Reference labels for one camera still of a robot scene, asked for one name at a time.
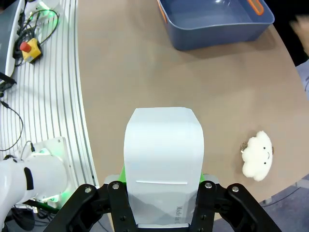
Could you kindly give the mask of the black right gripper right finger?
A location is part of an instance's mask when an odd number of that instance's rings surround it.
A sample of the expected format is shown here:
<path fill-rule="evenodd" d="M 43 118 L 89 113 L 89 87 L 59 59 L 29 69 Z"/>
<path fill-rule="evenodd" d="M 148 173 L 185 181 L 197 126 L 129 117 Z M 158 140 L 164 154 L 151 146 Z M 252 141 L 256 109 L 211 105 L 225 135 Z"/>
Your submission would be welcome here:
<path fill-rule="evenodd" d="M 212 181 L 194 181 L 197 198 L 191 232 L 213 231 L 216 213 L 235 232 L 280 232 L 281 229 L 248 190 L 239 183 L 224 188 Z"/>

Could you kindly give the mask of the person's hand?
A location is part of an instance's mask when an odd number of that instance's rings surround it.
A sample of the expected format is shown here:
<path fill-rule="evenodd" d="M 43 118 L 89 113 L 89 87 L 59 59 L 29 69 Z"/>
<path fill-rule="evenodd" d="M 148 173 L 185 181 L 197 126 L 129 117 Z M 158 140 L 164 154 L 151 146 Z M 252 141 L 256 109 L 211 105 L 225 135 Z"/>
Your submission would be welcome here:
<path fill-rule="evenodd" d="M 309 15 L 297 15 L 290 27 L 293 36 L 287 48 L 294 65 L 298 66 L 309 59 Z"/>

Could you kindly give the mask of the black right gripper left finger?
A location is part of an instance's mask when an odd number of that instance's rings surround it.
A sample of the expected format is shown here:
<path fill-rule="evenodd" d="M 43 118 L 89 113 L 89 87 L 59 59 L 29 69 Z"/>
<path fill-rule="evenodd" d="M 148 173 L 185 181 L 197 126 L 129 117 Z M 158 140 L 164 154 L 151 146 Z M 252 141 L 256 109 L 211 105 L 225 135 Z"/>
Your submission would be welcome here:
<path fill-rule="evenodd" d="M 100 188 L 83 184 L 44 229 L 46 232 L 88 232 L 104 214 L 110 213 L 116 232 L 134 232 L 135 220 L 129 205 L 125 168 L 120 179 Z"/>

